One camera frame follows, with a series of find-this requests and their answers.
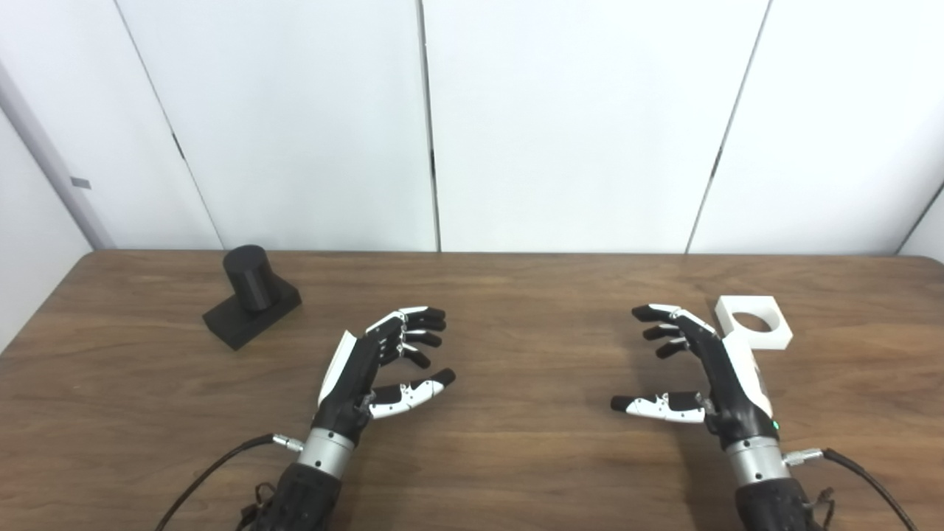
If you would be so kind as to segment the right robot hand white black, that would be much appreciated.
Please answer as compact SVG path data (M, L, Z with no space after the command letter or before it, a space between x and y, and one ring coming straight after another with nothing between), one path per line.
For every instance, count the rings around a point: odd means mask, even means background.
M658 359L693 353L709 384L701 391L665 391L611 398L611 409L674 423L703 423L721 449L749 438L780 438L766 385L751 347L735 335L721 336L701 317L675 305L641 305L631 310L638 322L652 322L644 339L664 340Z

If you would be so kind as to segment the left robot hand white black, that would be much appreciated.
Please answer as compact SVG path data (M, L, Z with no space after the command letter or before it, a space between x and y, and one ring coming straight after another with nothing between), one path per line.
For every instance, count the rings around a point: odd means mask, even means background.
M393 310L360 336L344 332L318 395L311 428L331 431L353 445L372 420L403 414L441 394L456 379L452 369L407 383L376 386L381 367L406 359L428 369L420 345L439 347L446 329L444 310L429 306Z

